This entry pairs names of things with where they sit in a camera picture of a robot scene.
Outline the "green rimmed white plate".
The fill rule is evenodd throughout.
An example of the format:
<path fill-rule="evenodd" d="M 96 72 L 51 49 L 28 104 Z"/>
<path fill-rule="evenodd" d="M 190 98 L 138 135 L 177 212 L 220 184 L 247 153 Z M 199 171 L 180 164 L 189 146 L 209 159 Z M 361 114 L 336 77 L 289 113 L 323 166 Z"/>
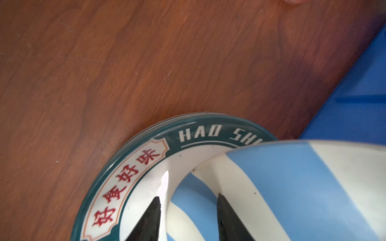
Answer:
<path fill-rule="evenodd" d="M 196 112 L 161 121 L 129 140 L 104 166 L 83 200 L 73 241 L 123 241 L 155 197 L 161 241 L 216 241 L 216 194 L 193 170 L 232 149 L 275 141 L 239 117 Z"/>

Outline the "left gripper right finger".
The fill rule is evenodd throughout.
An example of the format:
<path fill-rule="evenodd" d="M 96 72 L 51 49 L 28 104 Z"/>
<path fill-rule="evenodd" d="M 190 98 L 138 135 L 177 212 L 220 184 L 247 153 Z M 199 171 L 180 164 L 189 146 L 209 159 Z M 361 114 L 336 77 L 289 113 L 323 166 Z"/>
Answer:
<path fill-rule="evenodd" d="M 217 221 L 220 241 L 255 241 L 228 200 L 219 193 Z"/>

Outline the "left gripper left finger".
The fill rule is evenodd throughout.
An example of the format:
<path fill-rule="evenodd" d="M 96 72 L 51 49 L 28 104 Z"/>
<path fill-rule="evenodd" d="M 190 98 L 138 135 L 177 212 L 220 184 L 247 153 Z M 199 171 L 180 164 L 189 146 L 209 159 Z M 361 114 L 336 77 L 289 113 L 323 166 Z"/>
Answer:
<path fill-rule="evenodd" d="M 158 241 L 161 219 L 161 203 L 154 197 L 126 241 Z"/>

